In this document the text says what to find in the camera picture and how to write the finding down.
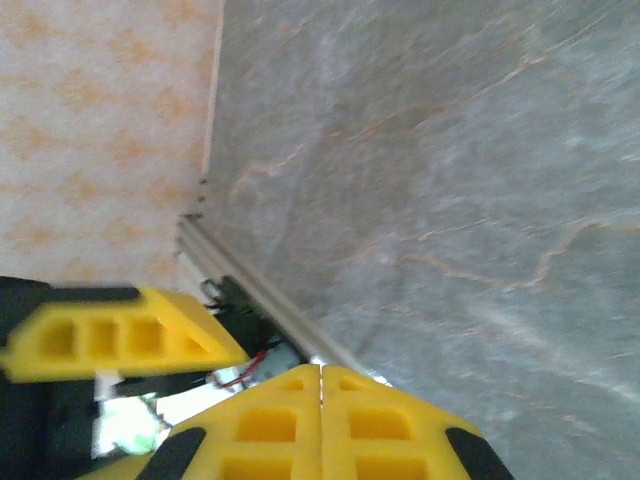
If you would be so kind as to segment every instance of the orange patterned wall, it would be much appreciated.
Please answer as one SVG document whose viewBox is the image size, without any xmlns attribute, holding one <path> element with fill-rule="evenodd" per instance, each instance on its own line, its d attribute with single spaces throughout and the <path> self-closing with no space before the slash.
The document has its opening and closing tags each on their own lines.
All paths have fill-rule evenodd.
<svg viewBox="0 0 640 480">
<path fill-rule="evenodd" d="M 170 283 L 217 6 L 0 2 L 0 274 Z"/>
</svg>

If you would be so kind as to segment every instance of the wall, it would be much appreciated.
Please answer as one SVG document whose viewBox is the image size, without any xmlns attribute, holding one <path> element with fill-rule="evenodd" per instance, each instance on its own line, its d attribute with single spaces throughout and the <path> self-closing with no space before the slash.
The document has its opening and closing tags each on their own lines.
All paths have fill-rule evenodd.
<svg viewBox="0 0 640 480">
<path fill-rule="evenodd" d="M 0 3 L 0 272 L 167 285 L 218 2 Z"/>
<path fill-rule="evenodd" d="M 516 478 L 635 478 L 640 4 L 225 8 L 211 233 Z"/>
</svg>

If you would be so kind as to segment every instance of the marble tile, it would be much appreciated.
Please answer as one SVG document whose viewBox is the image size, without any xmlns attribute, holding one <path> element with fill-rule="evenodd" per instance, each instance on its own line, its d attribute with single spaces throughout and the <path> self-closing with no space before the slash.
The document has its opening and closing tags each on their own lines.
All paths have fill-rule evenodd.
<svg viewBox="0 0 640 480">
<path fill-rule="evenodd" d="M 204 222 L 518 479 L 640 471 L 640 4 L 227 2 Z"/>
</svg>

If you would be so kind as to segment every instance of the yellow plastic part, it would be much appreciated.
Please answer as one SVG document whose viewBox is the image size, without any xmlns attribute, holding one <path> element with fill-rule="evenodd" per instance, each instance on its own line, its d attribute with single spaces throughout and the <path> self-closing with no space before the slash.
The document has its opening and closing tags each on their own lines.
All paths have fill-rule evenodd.
<svg viewBox="0 0 640 480">
<path fill-rule="evenodd" d="M 320 385 L 322 383 L 322 401 Z M 469 480 L 446 437 L 469 422 L 341 367 L 304 365 L 180 424 L 206 436 L 183 480 Z M 133 480 L 144 461 L 84 480 Z"/>
<path fill-rule="evenodd" d="M 181 423 L 171 436 L 192 427 L 206 436 L 185 480 L 320 480 L 320 370 L 290 370 Z M 82 478 L 133 480 L 142 468 L 116 463 Z"/>
<path fill-rule="evenodd" d="M 445 430 L 472 424 L 346 368 L 322 382 L 323 480 L 469 480 Z"/>
<path fill-rule="evenodd" d="M 48 303 L 16 329 L 2 364 L 14 382 L 155 375 L 238 365 L 244 350 L 190 295 L 141 288 L 134 302 Z"/>
</svg>

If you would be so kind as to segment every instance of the red wire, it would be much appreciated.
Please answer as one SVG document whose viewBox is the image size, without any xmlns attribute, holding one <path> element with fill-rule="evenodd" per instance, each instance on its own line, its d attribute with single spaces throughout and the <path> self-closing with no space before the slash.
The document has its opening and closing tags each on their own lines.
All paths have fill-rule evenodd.
<svg viewBox="0 0 640 480">
<path fill-rule="evenodd" d="M 255 371 L 255 369 L 258 368 L 258 365 L 260 365 L 260 362 L 264 360 L 266 354 L 267 352 L 265 350 L 258 352 L 256 354 L 256 357 L 253 359 L 253 362 L 251 362 L 251 365 L 249 365 L 238 378 L 236 378 L 235 380 L 231 380 L 230 382 L 223 383 L 222 385 L 218 385 L 218 388 L 229 388 L 242 383 L 242 381 L 249 377 Z"/>
</svg>

